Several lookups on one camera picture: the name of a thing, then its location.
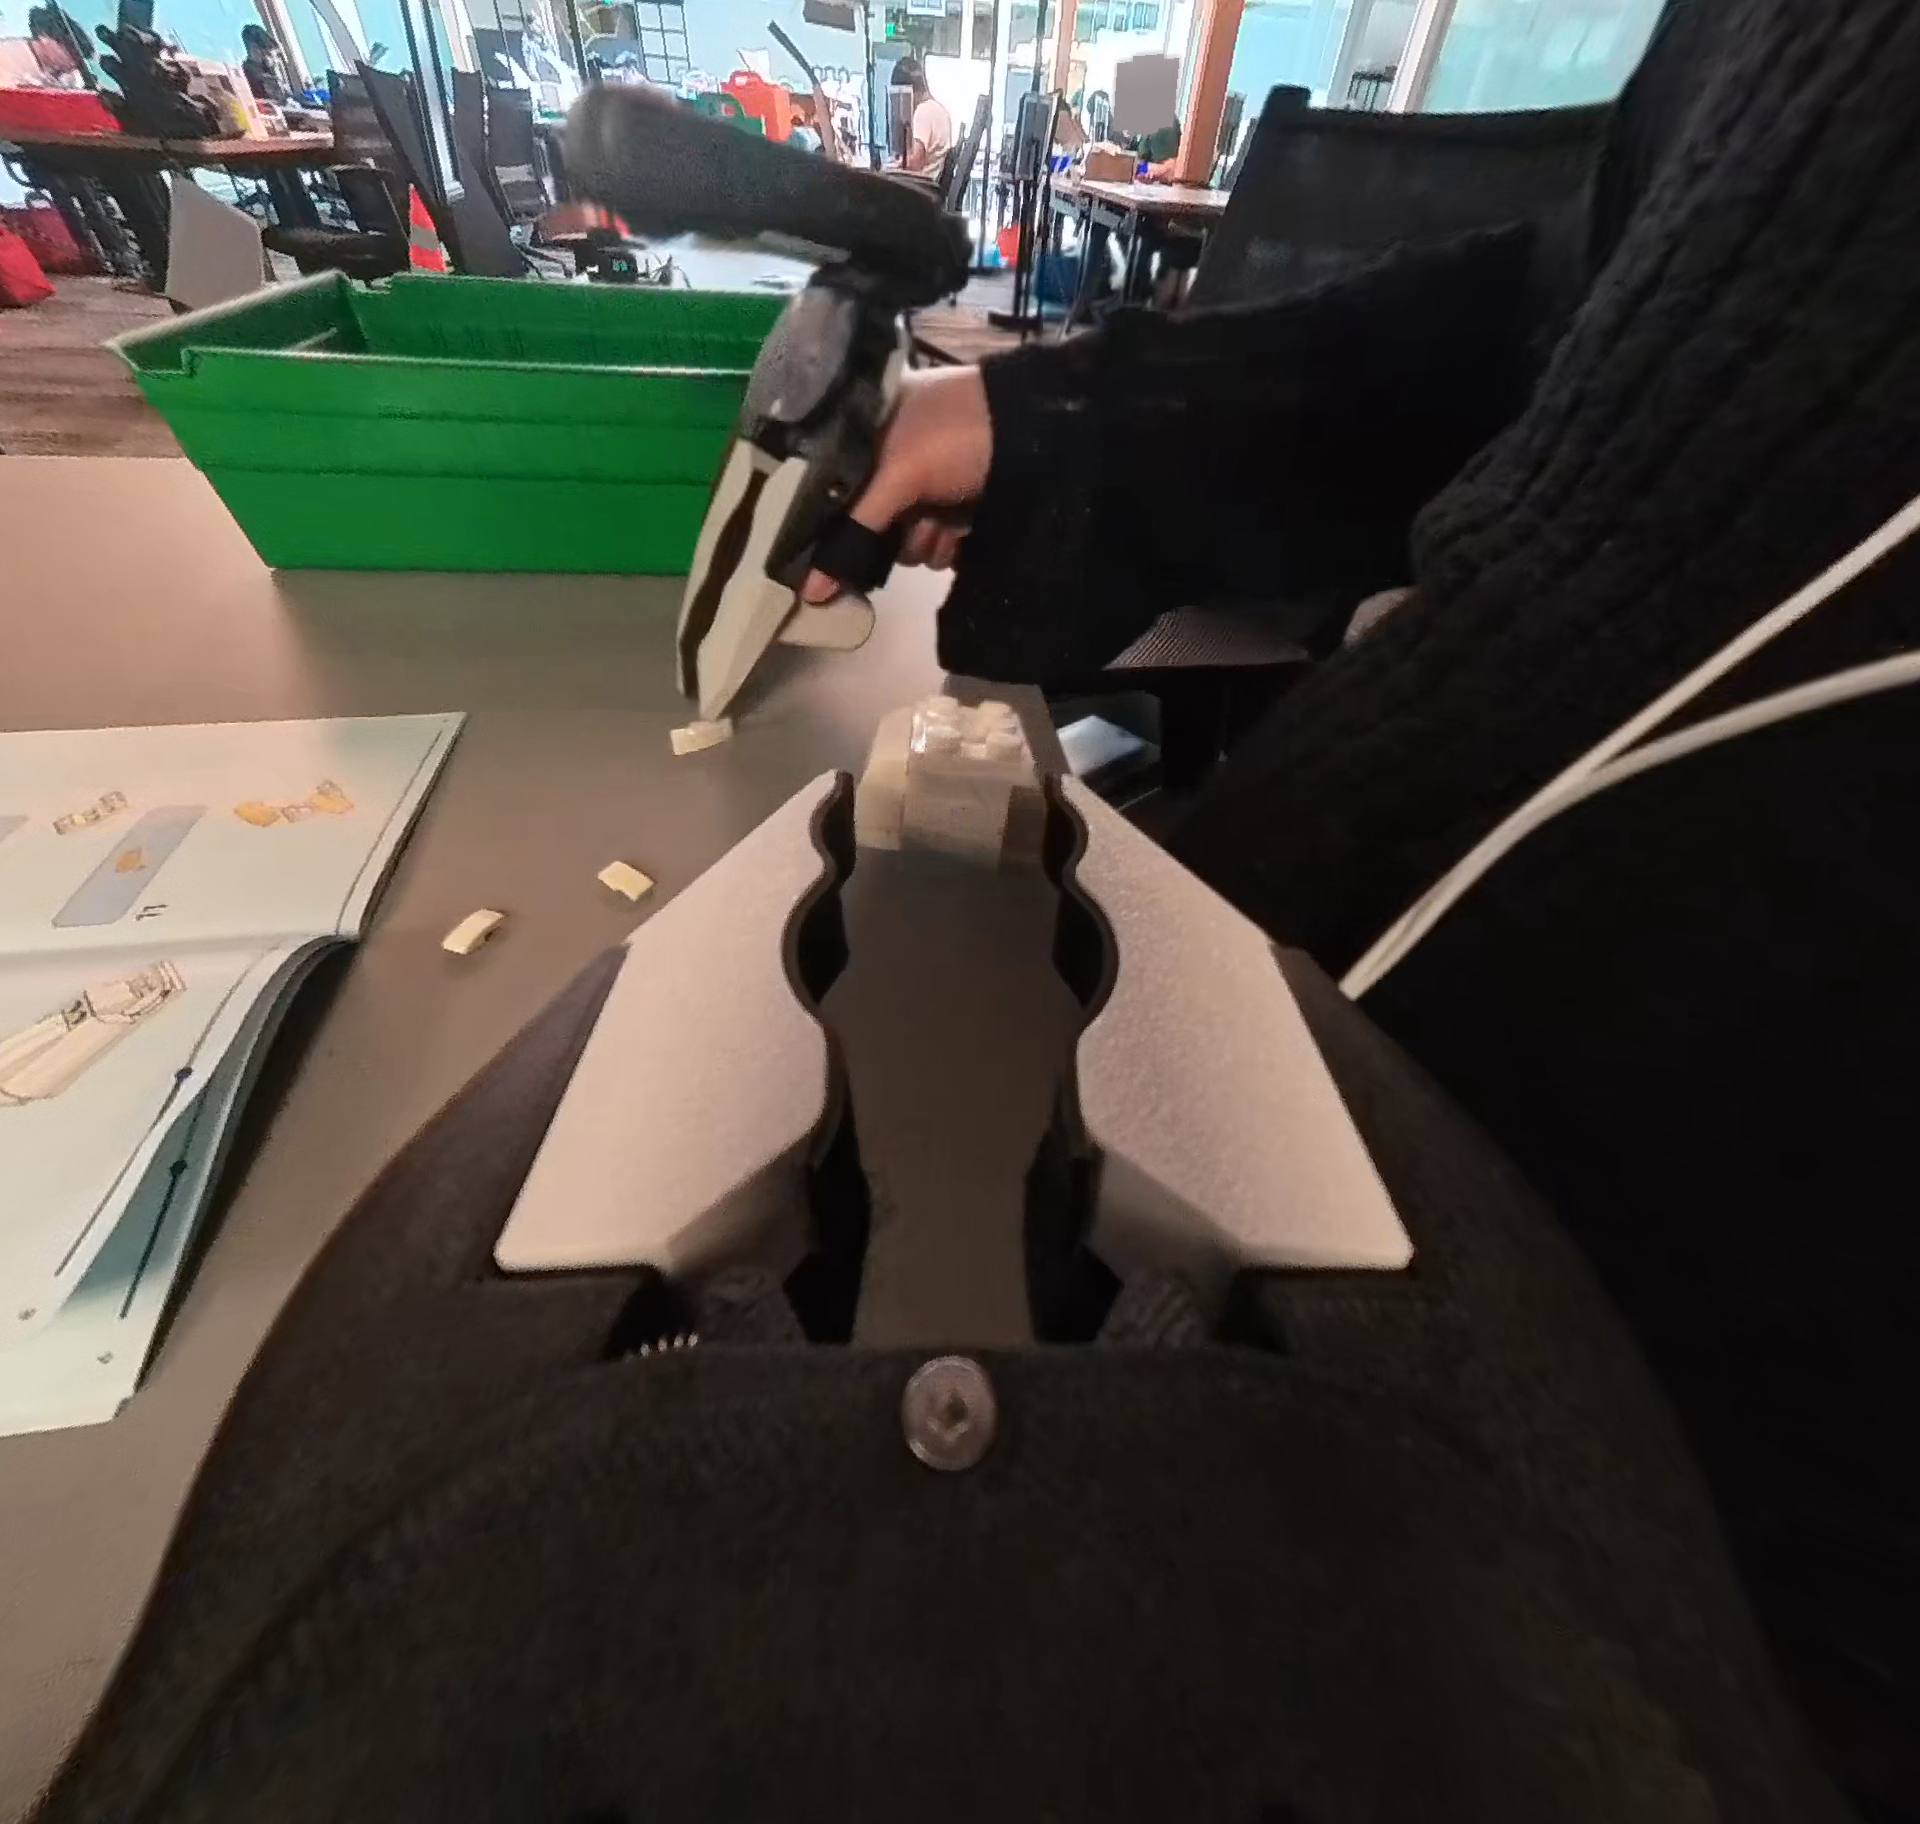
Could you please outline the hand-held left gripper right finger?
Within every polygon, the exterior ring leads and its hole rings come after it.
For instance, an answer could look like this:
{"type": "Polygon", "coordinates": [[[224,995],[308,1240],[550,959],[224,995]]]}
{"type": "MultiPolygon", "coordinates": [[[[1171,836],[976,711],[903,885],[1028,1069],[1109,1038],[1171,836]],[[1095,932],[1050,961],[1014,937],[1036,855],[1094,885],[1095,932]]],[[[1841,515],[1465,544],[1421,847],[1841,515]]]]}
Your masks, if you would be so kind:
{"type": "Polygon", "coordinates": [[[1116,1276],[1405,1270],[1412,1238],[1278,948],[1081,781],[1054,800],[1091,1251],[1116,1276]]]}

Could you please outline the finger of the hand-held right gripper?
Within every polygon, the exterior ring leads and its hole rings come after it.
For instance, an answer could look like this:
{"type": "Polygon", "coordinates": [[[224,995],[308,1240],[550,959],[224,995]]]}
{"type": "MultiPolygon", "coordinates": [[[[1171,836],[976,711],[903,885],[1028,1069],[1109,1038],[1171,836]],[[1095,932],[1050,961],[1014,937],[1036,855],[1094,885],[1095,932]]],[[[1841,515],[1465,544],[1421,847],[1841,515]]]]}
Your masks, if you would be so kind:
{"type": "Polygon", "coordinates": [[[771,470],[761,447],[735,438],[713,481],[677,617],[677,687],[681,694],[698,694],[698,652],[749,548],[757,505],[771,470]]]}
{"type": "Polygon", "coordinates": [[[731,711],[765,649],[799,603],[803,557],[818,520],[812,468],[773,468],[765,478],[749,548],[703,642],[703,717],[731,711]]]}

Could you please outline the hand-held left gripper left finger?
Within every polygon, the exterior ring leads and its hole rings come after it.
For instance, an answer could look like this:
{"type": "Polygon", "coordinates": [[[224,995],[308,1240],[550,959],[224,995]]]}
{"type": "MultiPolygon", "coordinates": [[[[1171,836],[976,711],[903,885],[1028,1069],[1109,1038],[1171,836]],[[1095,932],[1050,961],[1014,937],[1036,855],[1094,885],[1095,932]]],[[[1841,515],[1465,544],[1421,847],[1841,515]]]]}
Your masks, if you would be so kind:
{"type": "Polygon", "coordinates": [[[835,775],[625,940],[495,1238],[504,1273],[786,1273],[835,1131],[835,775]]]}

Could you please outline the white toy brick assembly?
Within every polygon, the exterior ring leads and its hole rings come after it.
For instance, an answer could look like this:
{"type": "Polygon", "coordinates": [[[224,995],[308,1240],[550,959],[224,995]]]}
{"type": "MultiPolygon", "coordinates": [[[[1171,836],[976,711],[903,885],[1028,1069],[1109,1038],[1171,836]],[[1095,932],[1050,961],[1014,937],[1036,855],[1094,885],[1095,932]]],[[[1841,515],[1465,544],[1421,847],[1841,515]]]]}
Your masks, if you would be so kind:
{"type": "Polygon", "coordinates": [[[856,843],[1011,867],[1040,857],[1046,803],[1023,717],[1006,700],[934,693],[888,710],[856,787],[856,843]]]}

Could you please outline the green plastic bin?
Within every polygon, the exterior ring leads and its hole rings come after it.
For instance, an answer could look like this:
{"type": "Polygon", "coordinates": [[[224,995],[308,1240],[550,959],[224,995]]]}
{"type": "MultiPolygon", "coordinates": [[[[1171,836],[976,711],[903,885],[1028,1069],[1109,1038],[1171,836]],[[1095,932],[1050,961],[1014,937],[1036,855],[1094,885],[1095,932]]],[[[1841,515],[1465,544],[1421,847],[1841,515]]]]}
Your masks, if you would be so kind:
{"type": "Polygon", "coordinates": [[[272,568],[679,579],[783,306],[324,272],[110,350],[272,568]]]}

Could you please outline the person's right hand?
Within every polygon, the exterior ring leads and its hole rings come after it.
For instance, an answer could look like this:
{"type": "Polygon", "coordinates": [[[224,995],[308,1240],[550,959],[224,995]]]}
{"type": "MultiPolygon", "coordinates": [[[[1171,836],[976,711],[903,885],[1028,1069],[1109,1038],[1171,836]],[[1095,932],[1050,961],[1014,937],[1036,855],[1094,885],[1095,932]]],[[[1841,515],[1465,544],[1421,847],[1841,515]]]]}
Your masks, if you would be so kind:
{"type": "Polygon", "coordinates": [[[973,527],[992,455],[986,364],[908,371],[851,520],[888,540],[895,564],[947,571],[973,527]]]}

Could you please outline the person's torso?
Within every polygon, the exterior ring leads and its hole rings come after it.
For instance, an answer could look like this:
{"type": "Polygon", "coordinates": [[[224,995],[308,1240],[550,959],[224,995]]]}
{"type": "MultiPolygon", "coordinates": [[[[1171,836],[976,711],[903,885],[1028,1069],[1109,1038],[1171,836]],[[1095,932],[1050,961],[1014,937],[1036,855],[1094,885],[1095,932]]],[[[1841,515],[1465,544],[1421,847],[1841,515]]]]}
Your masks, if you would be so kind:
{"type": "MultiPolygon", "coordinates": [[[[1915,499],[1915,0],[1684,0],[1619,127],[1415,594],[1179,827],[1329,973],[1915,499]]],[[[1915,1819],[1915,683],[1556,813],[1363,1006],[1634,1323],[1829,1777],[1915,1819]]]]}

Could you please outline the pale blue instruction booklet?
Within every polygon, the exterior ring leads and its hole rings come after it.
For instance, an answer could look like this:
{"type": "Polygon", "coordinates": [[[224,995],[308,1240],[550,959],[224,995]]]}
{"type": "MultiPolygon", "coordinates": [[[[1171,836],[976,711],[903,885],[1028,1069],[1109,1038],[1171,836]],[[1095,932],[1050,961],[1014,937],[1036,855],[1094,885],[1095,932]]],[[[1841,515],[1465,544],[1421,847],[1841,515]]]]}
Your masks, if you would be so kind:
{"type": "Polygon", "coordinates": [[[3,735],[3,1434],[134,1399],[259,1067],[461,711],[3,735]]]}

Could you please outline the white cardboard sheet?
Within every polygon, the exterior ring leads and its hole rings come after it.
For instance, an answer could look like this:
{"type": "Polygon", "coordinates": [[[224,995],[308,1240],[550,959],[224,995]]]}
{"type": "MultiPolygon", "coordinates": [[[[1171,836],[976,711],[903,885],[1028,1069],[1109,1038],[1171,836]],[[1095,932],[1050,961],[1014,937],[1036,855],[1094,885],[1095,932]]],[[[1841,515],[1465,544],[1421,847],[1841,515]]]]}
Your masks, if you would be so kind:
{"type": "Polygon", "coordinates": [[[167,256],[161,294],[179,311],[249,297],[274,282],[263,226],[206,193],[182,172],[166,176],[167,256]]]}

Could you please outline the red bag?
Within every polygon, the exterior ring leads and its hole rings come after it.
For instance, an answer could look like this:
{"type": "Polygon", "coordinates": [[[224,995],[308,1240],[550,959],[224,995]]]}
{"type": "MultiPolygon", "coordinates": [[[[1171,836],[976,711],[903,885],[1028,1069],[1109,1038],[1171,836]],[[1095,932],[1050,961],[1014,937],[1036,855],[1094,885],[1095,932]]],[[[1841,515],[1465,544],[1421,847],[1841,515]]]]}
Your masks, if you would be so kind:
{"type": "Polygon", "coordinates": [[[99,277],[95,252],[51,201],[3,208],[3,306],[26,309],[55,294],[55,277],[99,277]]]}

